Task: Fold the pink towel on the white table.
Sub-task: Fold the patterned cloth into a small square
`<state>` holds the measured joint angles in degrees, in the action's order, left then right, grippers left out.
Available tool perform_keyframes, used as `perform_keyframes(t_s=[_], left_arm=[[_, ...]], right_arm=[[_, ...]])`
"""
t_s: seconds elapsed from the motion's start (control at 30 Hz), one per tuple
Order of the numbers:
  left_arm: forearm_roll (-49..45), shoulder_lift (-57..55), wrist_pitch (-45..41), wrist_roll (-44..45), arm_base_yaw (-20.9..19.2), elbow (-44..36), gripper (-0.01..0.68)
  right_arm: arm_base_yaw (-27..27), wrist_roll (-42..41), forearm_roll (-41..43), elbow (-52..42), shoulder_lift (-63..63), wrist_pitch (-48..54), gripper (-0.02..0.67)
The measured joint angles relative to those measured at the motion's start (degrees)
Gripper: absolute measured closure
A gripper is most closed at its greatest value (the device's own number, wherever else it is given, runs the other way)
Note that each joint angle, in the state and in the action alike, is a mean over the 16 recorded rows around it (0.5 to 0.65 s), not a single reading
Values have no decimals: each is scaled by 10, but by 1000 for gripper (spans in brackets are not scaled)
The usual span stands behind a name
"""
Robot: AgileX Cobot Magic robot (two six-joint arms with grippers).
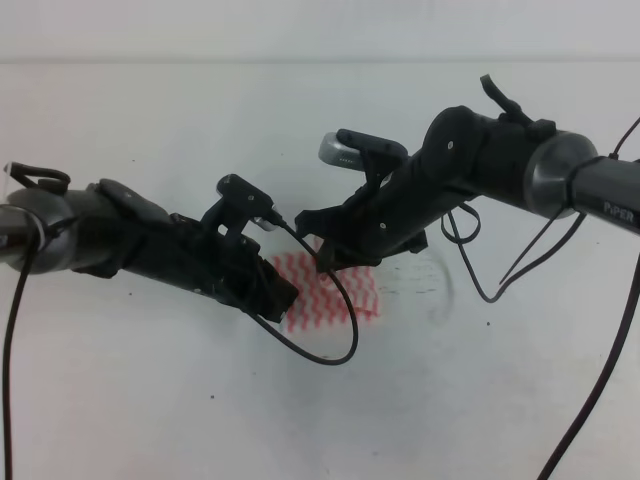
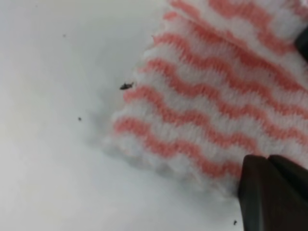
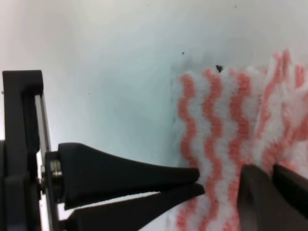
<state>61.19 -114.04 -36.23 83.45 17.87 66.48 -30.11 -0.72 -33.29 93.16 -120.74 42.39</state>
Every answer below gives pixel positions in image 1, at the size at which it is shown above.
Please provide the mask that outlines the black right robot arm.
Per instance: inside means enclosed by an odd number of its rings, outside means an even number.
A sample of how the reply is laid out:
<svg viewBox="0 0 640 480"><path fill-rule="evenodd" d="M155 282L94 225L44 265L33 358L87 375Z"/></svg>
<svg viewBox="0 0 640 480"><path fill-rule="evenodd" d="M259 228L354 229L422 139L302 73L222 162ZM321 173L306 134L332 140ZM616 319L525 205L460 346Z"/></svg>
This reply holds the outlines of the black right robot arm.
<svg viewBox="0 0 640 480"><path fill-rule="evenodd" d="M480 196L547 219L578 212L639 230L638 163L601 156L585 136L549 122L523 125L450 107L415 154L340 129L325 136L319 157L366 178L342 204L295 219L299 235L322 239L324 263L334 270L421 252L427 226Z"/></svg>

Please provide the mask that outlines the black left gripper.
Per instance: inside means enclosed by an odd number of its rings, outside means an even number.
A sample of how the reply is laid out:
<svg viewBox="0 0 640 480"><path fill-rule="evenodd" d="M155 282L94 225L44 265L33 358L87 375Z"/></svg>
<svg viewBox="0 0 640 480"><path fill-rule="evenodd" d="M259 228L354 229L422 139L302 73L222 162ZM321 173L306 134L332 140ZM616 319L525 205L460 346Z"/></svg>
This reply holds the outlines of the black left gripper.
<svg viewBox="0 0 640 480"><path fill-rule="evenodd" d="M220 234L178 213L166 216L166 227L172 240L164 251L171 259L164 269L165 284L282 322L299 290L259 255L253 240L242 237L226 245Z"/></svg>

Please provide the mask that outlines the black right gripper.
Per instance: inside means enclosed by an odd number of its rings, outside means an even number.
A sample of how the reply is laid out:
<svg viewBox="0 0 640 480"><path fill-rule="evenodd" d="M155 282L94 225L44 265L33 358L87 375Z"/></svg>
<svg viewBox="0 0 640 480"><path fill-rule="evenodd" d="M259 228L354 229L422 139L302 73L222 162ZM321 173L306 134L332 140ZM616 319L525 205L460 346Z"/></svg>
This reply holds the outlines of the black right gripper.
<svg viewBox="0 0 640 480"><path fill-rule="evenodd" d="M424 169L397 169L387 182L368 183L337 207L303 210L295 217L301 237L323 242L320 273L377 266L387 257L427 246L425 229L450 210L450 181Z"/></svg>

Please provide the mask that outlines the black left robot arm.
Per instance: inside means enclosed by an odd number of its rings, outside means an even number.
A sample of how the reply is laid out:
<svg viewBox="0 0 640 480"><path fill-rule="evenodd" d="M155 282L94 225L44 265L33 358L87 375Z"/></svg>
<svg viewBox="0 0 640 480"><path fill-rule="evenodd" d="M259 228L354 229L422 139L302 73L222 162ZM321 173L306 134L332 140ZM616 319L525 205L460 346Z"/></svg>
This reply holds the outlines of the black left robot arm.
<svg viewBox="0 0 640 480"><path fill-rule="evenodd" d="M243 234L248 217L229 197L195 220L170 214L115 180L72 190L67 174L13 162L20 184L1 209L1 260L31 271L110 279L124 270L278 323L298 289Z"/></svg>

